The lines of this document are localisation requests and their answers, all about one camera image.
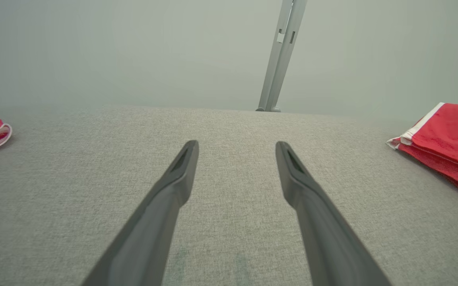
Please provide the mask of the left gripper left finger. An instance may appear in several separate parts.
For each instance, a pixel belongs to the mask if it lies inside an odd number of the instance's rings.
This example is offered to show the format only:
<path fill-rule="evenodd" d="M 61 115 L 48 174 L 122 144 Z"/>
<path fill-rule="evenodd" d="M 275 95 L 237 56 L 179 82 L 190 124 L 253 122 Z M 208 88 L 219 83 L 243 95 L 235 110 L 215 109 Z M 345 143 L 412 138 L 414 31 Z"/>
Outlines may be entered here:
<path fill-rule="evenodd" d="M 188 141 L 124 224 L 84 286 L 159 286 L 180 208 L 188 201 L 199 143 Z"/>

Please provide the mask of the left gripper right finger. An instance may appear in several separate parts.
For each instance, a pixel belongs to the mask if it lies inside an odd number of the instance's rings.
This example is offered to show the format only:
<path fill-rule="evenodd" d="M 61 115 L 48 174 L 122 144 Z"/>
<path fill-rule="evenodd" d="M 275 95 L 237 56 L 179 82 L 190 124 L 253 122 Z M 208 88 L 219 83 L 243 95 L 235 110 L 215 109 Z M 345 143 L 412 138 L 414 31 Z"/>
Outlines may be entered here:
<path fill-rule="evenodd" d="M 391 283 L 323 188 L 285 141 L 275 145 L 282 193 L 295 210 L 314 286 Z"/>

